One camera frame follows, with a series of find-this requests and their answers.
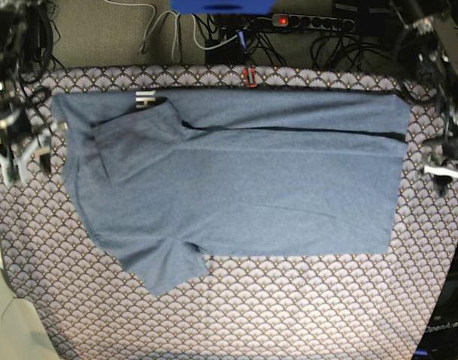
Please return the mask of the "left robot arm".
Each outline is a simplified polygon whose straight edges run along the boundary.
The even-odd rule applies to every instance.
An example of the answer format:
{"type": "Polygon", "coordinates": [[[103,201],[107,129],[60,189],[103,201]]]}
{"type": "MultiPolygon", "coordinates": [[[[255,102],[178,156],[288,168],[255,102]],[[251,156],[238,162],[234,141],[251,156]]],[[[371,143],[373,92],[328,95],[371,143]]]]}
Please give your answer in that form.
{"type": "Polygon", "coordinates": [[[430,153],[421,172],[431,176],[436,193],[444,197],[458,181],[458,1],[390,1],[402,23],[392,59],[397,60],[402,42],[416,32],[422,40],[418,61],[433,83],[432,98],[417,99],[400,80],[403,96],[417,105],[433,104],[442,115],[442,134],[422,142],[430,153]]]}

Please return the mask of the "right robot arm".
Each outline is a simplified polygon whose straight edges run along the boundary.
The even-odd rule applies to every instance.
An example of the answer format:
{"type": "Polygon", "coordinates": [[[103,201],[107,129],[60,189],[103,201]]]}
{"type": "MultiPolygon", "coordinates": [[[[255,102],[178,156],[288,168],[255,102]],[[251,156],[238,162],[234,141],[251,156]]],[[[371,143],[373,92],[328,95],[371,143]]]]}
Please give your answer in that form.
{"type": "Polygon", "coordinates": [[[28,181],[37,158],[51,173],[52,137],[60,129],[40,111],[51,91],[42,85],[53,57],[46,1],[0,1],[0,170],[6,186],[28,181]]]}

